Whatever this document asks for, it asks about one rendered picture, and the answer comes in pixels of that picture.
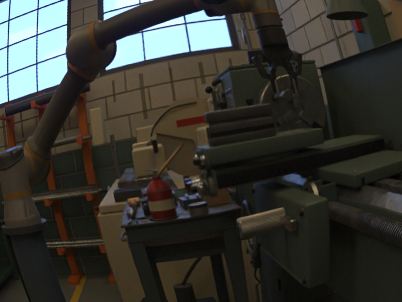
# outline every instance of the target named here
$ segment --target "table leg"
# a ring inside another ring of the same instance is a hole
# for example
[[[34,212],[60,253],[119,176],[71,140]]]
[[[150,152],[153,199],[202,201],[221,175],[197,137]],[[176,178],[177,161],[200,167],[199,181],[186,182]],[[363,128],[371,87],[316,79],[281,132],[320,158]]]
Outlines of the table leg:
[[[147,302],[167,302],[156,263],[149,259],[143,243],[130,243],[138,275],[144,289]]]
[[[236,229],[224,232],[225,257],[228,265],[233,294],[236,302],[248,302],[246,272],[244,270],[241,241],[237,239]]]
[[[223,269],[222,255],[211,256],[212,271],[216,284],[219,302],[230,302],[229,292],[226,284],[225,270]]]

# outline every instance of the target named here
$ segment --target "green machine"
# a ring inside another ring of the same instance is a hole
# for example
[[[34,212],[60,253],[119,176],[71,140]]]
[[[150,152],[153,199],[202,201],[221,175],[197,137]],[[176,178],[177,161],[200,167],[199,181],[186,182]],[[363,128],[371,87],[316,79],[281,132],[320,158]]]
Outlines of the green machine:
[[[398,41],[347,60],[373,69],[365,76],[375,77],[385,52],[394,75],[401,45]],[[323,70],[331,114],[339,116],[331,123],[338,134],[334,139],[328,139],[328,109],[309,109],[317,107],[320,93],[313,62],[304,62],[305,81],[299,80],[296,95],[286,92],[289,81],[282,75],[277,79],[282,93],[273,94],[251,65],[230,67],[214,79],[219,111],[268,103],[276,115],[275,135],[201,146],[194,160],[202,170],[199,188],[204,194],[229,187],[243,206],[238,237],[247,241],[253,266],[260,269],[263,302],[401,300],[402,148],[400,128],[386,127],[400,123],[386,120],[387,112],[397,114],[392,104],[399,108],[400,102],[389,98],[384,102],[390,106],[378,110],[374,94],[359,98],[362,107],[357,111],[353,100],[363,88],[355,86],[356,92],[350,84],[361,82],[361,72],[348,72],[353,68],[345,61]],[[342,81],[344,72],[347,81]],[[384,84],[379,94],[400,95],[397,77],[376,81]],[[355,92],[344,97],[342,89]],[[386,124],[374,129],[380,120]]]

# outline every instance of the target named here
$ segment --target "window frame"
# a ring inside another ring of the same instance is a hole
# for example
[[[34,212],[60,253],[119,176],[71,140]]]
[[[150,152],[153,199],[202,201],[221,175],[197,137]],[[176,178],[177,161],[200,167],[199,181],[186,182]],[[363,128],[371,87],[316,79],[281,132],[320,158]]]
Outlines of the window frame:
[[[70,40],[70,37],[71,37],[71,0],[66,0],[67,1],[67,43],[68,43],[68,40]],[[3,77],[8,77],[10,75],[10,73],[6,73]],[[46,88],[46,89],[43,89],[43,90],[39,90],[39,91],[37,91],[37,92],[33,92],[33,93],[31,93],[31,94],[27,94],[27,95],[25,95],[25,96],[22,96],[22,97],[20,97],[20,98],[18,98],[18,99],[14,99],[14,100],[12,100],[12,101],[7,101],[7,102],[4,102],[4,103],[1,103],[0,104],[0,108],[4,108],[4,107],[6,107],[6,106],[9,106],[9,105],[11,105],[11,104],[15,104],[15,103],[19,103],[19,102],[23,102],[23,101],[25,101],[25,100],[27,100],[27,99],[30,99],[30,98],[33,98],[33,97],[36,97],[36,96],[38,96],[38,93],[47,93],[47,92],[50,92],[50,91],[54,91],[54,90],[56,90],[57,89],[57,87],[58,87],[59,85],[55,85],[55,86],[52,86],[52,87],[49,87],[49,88]]]
[[[104,0],[98,0],[98,20],[101,20],[101,21],[103,21],[103,1]],[[237,36],[236,25],[234,24],[232,15],[225,15],[225,20],[226,20],[226,24],[227,24],[228,30],[229,30],[230,41],[232,43],[231,47],[213,48],[213,49],[200,50],[200,51],[190,51],[190,52],[180,53],[180,54],[176,54],[176,55],[145,60],[145,61],[141,61],[141,62],[137,62],[137,63],[133,63],[133,64],[127,64],[127,65],[124,65],[121,67],[116,67],[116,68],[113,68],[110,70],[102,69],[100,71],[100,76],[112,74],[115,72],[125,71],[125,70],[129,70],[129,69],[136,68],[136,67],[142,67],[142,66],[146,66],[146,65],[150,65],[150,64],[166,62],[169,60],[183,59],[183,58],[199,56],[199,55],[206,55],[206,54],[211,54],[211,53],[220,53],[220,52],[241,50],[240,44],[239,44],[239,39]]]

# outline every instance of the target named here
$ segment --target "lamp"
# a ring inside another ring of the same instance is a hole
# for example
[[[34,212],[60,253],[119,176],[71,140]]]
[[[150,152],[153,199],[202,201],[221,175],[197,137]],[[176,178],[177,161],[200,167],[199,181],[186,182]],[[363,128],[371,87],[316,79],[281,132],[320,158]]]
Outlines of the lamp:
[[[328,0],[327,18],[332,20],[356,20],[368,16],[359,0]]]

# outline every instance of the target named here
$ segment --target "window pane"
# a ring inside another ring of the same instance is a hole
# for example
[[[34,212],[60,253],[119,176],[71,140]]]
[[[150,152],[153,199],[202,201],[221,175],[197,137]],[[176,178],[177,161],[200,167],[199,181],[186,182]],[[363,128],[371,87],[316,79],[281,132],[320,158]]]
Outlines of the window pane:
[[[226,20],[188,24],[191,51],[231,47]]]
[[[36,92],[36,66],[10,74],[8,78],[10,101]]]
[[[8,67],[9,72],[16,71],[36,63],[36,38],[10,46]]]
[[[108,12],[110,10],[139,4],[139,0],[103,0],[103,11]]]
[[[38,8],[38,1],[34,0],[12,0],[11,1],[11,13],[10,19],[19,15],[30,12],[31,10]]]
[[[39,10],[38,33],[67,24],[67,1]]]
[[[8,22],[0,25],[0,48],[7,46]]]
[[[0,50],[0,77],[7,73],[7,48]]]
[[[6,103],[7,101],[7,77],[5,76],[0,78],[0,104]]]
[[[106,13],[106,14],[103,15],[103,20],[107,20],[109,18],[117,16],[117,15],[119,15],[121,13],[124,13],[124,12],[126,12],[126,11],[128,11],[128,10],[130,10],[132,8],[133,7],[126,7],[126,8],[122,8],[122,9],[119,9],[119,10],[116,10],[116,11],[113,11],[113,12],[110,12],[110,13]]]
[[[10,21],[9,45],[36,35],[36,11]]]
[[[67,26],[38,36],[38,62],[66,52]]]
[[[145,32],[144,43],[146,60],[189,51],[184,25]]]
[[[58,0],[39,0],[39,7],[43,7],[49,4],[52,4],[54,2],[57,2]]]
[[[197,21],[206,21],[206,20],[213,20],[213,19],[222,19],[225,16],[218,16],[218,17],[208,17],[205,11],[199,11],[196,13],[192,13],[190,15],[186,15],[186,22],[197,22]]]
[[[183,24],[183,23],[184,23],[184,17],[179,17],[179,18],[172,19],[172,20],[163,22],[163,23],[161,23],[161,24],[152,26],[152,27],[150,27],[150,28],[147,28],[147,30],[149,30],[149,29],[155,29],[155,28],[160,28],[160,27],[165,27],[165,26]]]
[[[142,35],[136,34],[117,41],[117,52],[106,70],[144,61]]]
[[[8,20],[8,7],[10,2],[5,1],[0,3],[0,23]]]
[[[67,72],[66,56],[38,64],[38,90],[59,85]]]

